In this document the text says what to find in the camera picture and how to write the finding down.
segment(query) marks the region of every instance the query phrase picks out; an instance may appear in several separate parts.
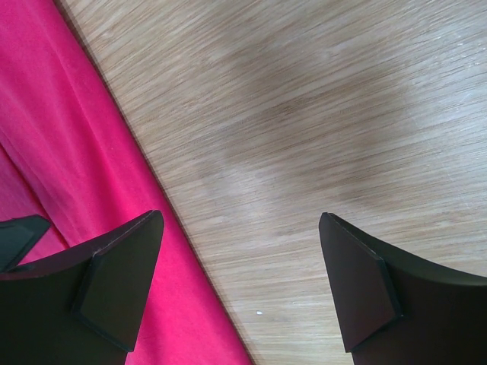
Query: wooden floor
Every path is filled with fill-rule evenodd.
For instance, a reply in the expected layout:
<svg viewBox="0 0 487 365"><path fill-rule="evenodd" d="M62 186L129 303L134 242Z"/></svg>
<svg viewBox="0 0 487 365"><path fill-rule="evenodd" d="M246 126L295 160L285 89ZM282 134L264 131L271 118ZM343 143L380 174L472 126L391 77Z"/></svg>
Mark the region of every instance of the wooden floor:
<svg viewBox="0 0 487 365"><path fill-rule="evenodd" d="M487 275L487 2L62 6L257 364L352 363L323 211Z"/></svg>

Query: pink fabric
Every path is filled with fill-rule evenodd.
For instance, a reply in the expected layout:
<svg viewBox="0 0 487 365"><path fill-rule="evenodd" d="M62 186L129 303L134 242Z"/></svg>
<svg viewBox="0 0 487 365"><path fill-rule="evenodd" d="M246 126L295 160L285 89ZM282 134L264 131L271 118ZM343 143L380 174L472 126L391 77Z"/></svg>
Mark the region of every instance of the pink fabric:
<svg viewBox="0 0 487 365"><path fill-rule="evenodd" d="M0 0L0 220L54 228L38 259L149 210L163 212L158 266L127 363L250 364L110 95L48 0Z"/></svg>

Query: magenta cloth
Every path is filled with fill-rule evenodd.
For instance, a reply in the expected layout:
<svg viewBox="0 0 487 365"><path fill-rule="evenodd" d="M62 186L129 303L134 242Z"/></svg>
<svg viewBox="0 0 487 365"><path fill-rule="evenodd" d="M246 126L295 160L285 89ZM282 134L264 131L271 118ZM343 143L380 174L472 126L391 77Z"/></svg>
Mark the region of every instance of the magenta cloth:
<svg viewBox="0 0 487 365"><path fill-rule="evenodd" d="M0 0L0 220L53 229L27 261L163 212L161 254L131 365L251 361L96 71L48 0Z"/></svg>

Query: black plastic part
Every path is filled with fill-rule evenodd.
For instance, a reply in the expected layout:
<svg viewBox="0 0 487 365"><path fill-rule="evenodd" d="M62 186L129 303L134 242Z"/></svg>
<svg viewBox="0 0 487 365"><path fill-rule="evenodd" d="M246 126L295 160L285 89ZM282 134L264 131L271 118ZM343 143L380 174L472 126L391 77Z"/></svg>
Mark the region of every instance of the black plastic part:
<svg viewBox="0 0 487 365"><path fill-rule="evenodd" d="M164 223L112 232L0 274L0 363L123 365L134 348Z"/></svg>
<svg viewBox="0 0 487 365"><path fill-rule="evenodd" d="M49 226L39 215L0 222L0 272L15 268Z"/></svg>
<svg viewBox="0 0 487 365"><path fill-rule="evenodd" d="M355 365L487 364L487 278L421 259L334 214L322 215L320 238Z"/></svg>

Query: light wood grain surface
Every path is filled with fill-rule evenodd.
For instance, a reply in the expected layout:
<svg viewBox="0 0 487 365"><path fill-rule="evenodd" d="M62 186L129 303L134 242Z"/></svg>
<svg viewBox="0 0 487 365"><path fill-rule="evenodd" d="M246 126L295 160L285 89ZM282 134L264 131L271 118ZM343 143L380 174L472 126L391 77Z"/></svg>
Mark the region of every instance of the light wood grain surface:
<svg viewBox="0 0 487 365"><path fill-rule="evenodd" d="M257 364L352 363L323 211L487 275L487 2L62 7Z"/></svg>

